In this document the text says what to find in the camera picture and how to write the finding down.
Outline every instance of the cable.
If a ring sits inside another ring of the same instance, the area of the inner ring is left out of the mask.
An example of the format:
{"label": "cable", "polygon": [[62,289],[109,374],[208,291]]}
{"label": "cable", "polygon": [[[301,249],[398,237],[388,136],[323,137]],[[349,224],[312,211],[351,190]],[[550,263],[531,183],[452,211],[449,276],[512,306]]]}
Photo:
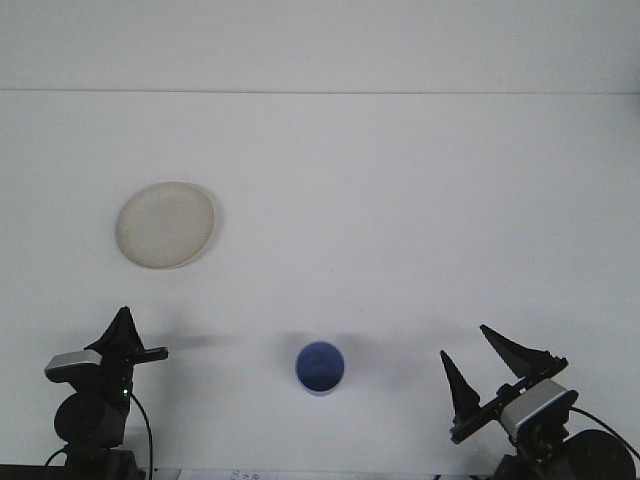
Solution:
{"label": "cable", "polygon": [[58,455],[60,455],[61,453],[64,453],[65,449],[64,447],[61,448],[60,450],[58,450],[57,452],[54,452],[48,459],[46,462],[44,462],[44,466],[48,467],[49,464],[51,463],[51,461],[56,458]]}
{"label": "cable", "polygon": [[149,437],[149,474],[147,475],[147,480],[153,480],[153,436],[151,435],[151,425],[149,425],[149,417],[147,417],[147,412],[142,408],[142,404],[138,400],[138,398],[131,393],[131,398],[136,402],[138,408],[140,409],[140,413],[142,413],[142,417],[144,418],[144,423],[147,425],[147,435]]}
{"label": "cable", "polygon": [[585,417],[590,418],[591,420],[593,420],[594,422],[596,422],[596,423],[597,423],[598,425],[600,425],[601,427],[606,428],[606,429],[609,431],[609,433],[610,433],[611,435],[613,435],[613,436],[614,436],[614,437],[616,437],[618,440],[620,440],[620,441],[624,444],[624,446],[625,446],[625,447],[627,447],[627,448],[629,449],[629,451],[630,451],[631,453],[633,453],[633,454],[636,456],[636,458],[637,458],[638,460],[640,460],[640,454],[638,454],[638,452],[636,451],[636,449],[635,449],[635,448],[633,448],[633,447],[629,444],[629,442],[627,442],[624,438],[622,438],[618,432],[616,432],[613,428],[611,428],[609,425],[607,425],[606,423],[604,423],[604,422],[603,422],[602,420],[600,420],[598,417],[596,417],[595,415],[590,414],[589,412],[585,412],[584,410],[582,410],[582,409],[580,409],[580,408],[571,407],[571,408],[570,408],[570,410],[571,410],[571,411],[573,411],[573,412],[580,413],[580,414],[584,415]]}

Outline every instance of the white plate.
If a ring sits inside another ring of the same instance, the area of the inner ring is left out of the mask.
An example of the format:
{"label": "white plate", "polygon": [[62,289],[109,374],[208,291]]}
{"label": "white plate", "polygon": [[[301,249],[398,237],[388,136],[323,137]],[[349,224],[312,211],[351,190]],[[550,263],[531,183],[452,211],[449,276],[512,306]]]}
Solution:
{"label": "white plate", "polygon": [[124,206],[116,223],[116,241],[138,265],[172,268],[200,253],[213,223],[213,205],[198,187],[158,183],[138,192]]}

